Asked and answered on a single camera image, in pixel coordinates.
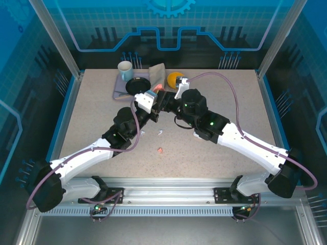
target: mug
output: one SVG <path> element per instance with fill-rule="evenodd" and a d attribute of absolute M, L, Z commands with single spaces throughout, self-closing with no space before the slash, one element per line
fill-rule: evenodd
<path fill-rule="evenodd" d="M 118 64 L 119 74 L 125 82 L 133 78 L 133 65 L 131 62 L 125 60 Z"/>

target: beige work surface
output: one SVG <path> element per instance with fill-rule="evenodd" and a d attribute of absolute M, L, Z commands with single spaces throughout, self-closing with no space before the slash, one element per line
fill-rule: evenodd
<path fill-rule="evenodd" d="M 214 70 L 179 71 L 188 78 Z M 240 104 L 240 123 L 250 133 L 270 144 L 274 143 L 267 112 L 254 70 L 219 70 L 233 83 Z M 113 125 L 119 109 L 129 102 L 112 98 L 115 69 L 87 69 L 77 96 L 69 123 L 61 157 L 84 148 Z M 227 83 L 217 76 L 206 76 L 191 83 L 207 99 L 207 106 L 232 122 L 236 122 L 235 102 Z M 174 114 L 161 112 L 158 123 L 149 121 L 138 146 L 90 167 L 80 177 L 187 177 L 234 178 L 238 175 L 261 172 L 264 169 L 245 156 L 209 141 L 197 139 L 193 130 L 184 130 L 174 124 Z"/>

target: yellow ball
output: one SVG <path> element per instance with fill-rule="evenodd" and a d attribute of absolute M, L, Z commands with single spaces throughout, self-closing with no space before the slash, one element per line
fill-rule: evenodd
<path fill-rule="evenodd" d="M 167 81 L 168 81 L 169 87 L 176 88 L 176 78 L 178 76 L 184 76 L 184 74 L 182 74 L 180 72 L 173 72 L 168 75 Z"/>

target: black plate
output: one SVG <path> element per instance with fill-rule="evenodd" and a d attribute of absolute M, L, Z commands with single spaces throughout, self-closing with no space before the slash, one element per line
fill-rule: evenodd
<path fill-rule="evenodd" d="M 144 93 L 151 88 L 151 83 L 146 78 L 132 78 L 126 83 L 126 91 L 131 95 Z"/>

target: gear logo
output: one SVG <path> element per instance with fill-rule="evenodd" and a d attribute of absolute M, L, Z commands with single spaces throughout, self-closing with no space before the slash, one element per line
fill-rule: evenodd
<path fill-rule="evenodd" d="M 153 14 L 170 18 L 172 15 L 177 17 L 179 14 L 184 14 L 185 10 L 191 9 L 190 5 L 195 4 L 195 0 L 144 0 L 144 3 Z"/>
<path fill-rule="evenodd" d="M 28 0 L 0 0 L 0 7 L 6 8 L 11 17 L 20 25 L 24 24 L 30 16 Z"/>

